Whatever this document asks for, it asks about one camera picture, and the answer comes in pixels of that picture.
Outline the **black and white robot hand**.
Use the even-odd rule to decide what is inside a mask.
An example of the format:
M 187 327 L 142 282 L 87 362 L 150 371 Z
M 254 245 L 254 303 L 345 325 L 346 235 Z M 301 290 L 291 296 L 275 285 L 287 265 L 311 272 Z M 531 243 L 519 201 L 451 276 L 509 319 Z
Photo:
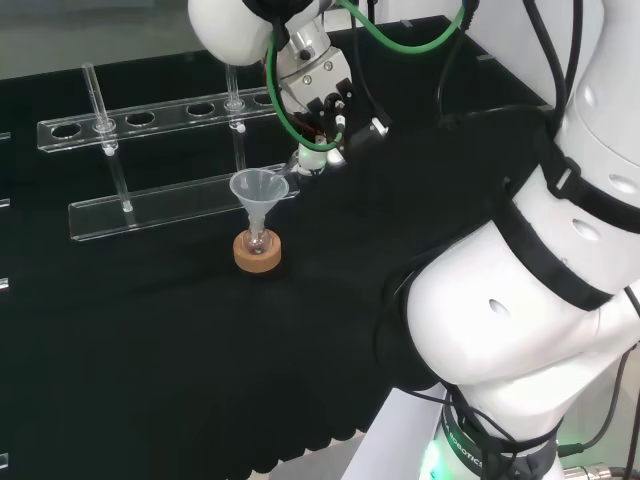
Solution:
M 351 66 L 339 48 L 272 47 L 265 68 L 278 119 L 297 143 L 294 172 L 319 175 L 330 164 L 361 156 L 387 136 L 390 118 L 356 90 Z

